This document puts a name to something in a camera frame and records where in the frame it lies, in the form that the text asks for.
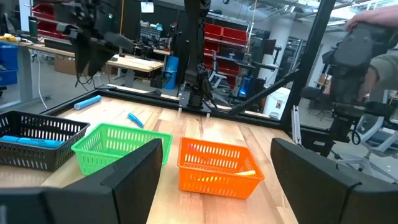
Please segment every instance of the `trash can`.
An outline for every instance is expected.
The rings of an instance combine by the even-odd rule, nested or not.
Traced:
[[[279,88],[277,91],[271,93],[267,97],[267,102],[263,113],[271,118],[281,119],[289,95],[290,89],[284,87]]]
[[[167,59],[166,76],[171,75],[170,81],[164,86],[166,90],[173,90],[175,88],[175,77],[178,70],[178,57],[169,56]]]

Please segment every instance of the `black metal frame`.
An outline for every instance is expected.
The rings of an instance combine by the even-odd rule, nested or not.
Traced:
[[[268,128],[281,129],[285,131],[287,134],[290,134],[292,132],[291,116],[290,116],[291,110],[293,108],[293,105],[298,105],[300,103],[301,90],[305,86],[308,80],[308,76],[311,72],[313,63],[317,56],[317,52],[320,43],[322,41],[323,34],[325,33],[326,26],[328,24],[330,14],[333,10],[335,2],[336,0],[321,1],[320,7],[318,9],[318,14],[314,20],[314,24],[312,26],[311,33],[308,38],[307,48],[305,50],[305,53],[302,55],[302,63],[299,65],[298,70],[296,72],[293,72],[285,76],[283,79],[279,80],[270,88],[261,91],[254,97],[248,99],[243,104],[238,105],[232,108],[231,110],[224,110],[224,111],[213,110],[211,112],[211,116],[216,118],[229,119],[232,121],[265,126]],[[244,110],[247,109],[249,106],[251,106],[253,102],[257,102],[265,98],[266,96],[270,95],[272,92],[276,91],[278,88],[288,84],[291,81],[294,81],[294,84],[292,86],[289,99],[287,100],[287,105],[282,115],[282,119],[280,121],[276,119],[270,119],[262,116],[255,116],[244,113]],[[181,107],[180,102],[178,100],[113,88],[108,90],[98,89],[90,91],[84,95],[76,97],[61,105],[46,110],[42,112],[42,114],[53,115],[53,116],[59,115],[67,110],[72,109],[75,103],[89,99],[96,95],[107,96],[111,98],[119,98],[128,101],[136,101],[140,103],[145,103],[149,105],[160,106],[175,110],[178,110]],[[183,110],[188,111],[190,113],[206,115],[206,112],[199,111],[195,108],[183,107]],[[348,138],[341,138],[338,136],[331,135],[329,130],[313,128],[304,125],[301,125],[301,132],[303,138],[305,138],[306,136],[310,136],[312,139],[319,139],[320,141],[325,141],[325,142],[332,142],[333,140],[342,141],[342,142],[349,141]]]

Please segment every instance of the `ceiling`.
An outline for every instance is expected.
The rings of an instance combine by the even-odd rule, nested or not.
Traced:
[[[254,9],[255,0],[236,0]],[[327,32],[343,30],[345,22],[356,14],[379,7],[398,4],[398,0],[336,0],[331,13]],[[317,0],[257,0],[257,10],[270,13],[287,14],[296,12],[296,21],[312,23],[319,7]]]

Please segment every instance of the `orange basket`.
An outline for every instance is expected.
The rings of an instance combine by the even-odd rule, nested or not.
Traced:
[[[178,167],[180,189],[190,192],[248,198],[264,180],[248,148],[197,139],[182,138]]]

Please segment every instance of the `cardboard box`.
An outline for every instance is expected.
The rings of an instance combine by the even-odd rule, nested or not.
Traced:
[[[57,72],[76,75],[75,58],[57,55],[55,57],[54,68]],[[118,74],[118,69],[109,65],[104,65],[101,71],[108,75]]]

